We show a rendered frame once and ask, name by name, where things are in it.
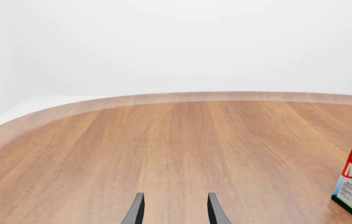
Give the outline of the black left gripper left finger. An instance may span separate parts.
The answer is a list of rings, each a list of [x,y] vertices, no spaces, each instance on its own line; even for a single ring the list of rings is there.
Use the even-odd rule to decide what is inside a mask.
[[[142,224],[144,219],[144,209],[144,194],[139,192],[136,194],[136,197],[121,224]]]

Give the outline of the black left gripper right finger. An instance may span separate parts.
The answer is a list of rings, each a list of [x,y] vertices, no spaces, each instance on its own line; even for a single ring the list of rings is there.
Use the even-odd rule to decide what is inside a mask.
[[[207,210],[210,224],[231,224],[213,192],[208,194]]]

